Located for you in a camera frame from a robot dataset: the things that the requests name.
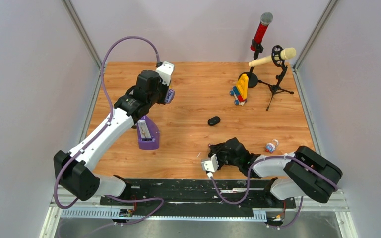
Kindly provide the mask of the black earbud charging case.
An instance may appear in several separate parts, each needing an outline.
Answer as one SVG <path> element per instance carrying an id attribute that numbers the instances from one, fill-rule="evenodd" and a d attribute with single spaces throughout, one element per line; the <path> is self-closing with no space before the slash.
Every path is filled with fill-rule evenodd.
<path id="1" fill-rule="evenodd" d="M 214 116 L 208 119 L 207 124 L 209 126 L 215 126 L 221 121 L 221 118 L 219 116 Z"/>

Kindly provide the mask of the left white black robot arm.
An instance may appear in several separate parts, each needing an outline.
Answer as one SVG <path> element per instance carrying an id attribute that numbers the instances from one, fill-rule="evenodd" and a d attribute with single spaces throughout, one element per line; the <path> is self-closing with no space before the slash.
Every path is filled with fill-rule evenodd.
<path id="1" fill-rule="evenodd" d="M 147 115 L 154 104 L 171 102 L 173 71 L 173 66 L 166 63 L 155 71 L 142 71 L 136 85 L 113 104 L 112 111 L 90 135 L 68 152 L 58 151 L 53 158 L 56 185 L 81 201 L 94 195 L 111 195 L 120 205 L 128 204 L 132 191 L 123 180 L 96 175 L 93 170 L 114 142 Z"/>

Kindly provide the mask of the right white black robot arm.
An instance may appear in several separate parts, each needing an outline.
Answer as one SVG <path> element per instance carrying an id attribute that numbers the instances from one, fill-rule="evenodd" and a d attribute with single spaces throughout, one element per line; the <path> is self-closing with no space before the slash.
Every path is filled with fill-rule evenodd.
<path id="1" fill-rule="evenodd" d="M 247 180 L 271 176 L 263 194 L 264 202 L 270 207 L 297 196 L 327 203 L 343 176 L 337 165 L 307 146 L 282 155 L 254 154 L 235 137 L 210 144 L 207 158 L 201 160 L 202 169 L 210 179 L 224 165 L 236 166 Z"/>

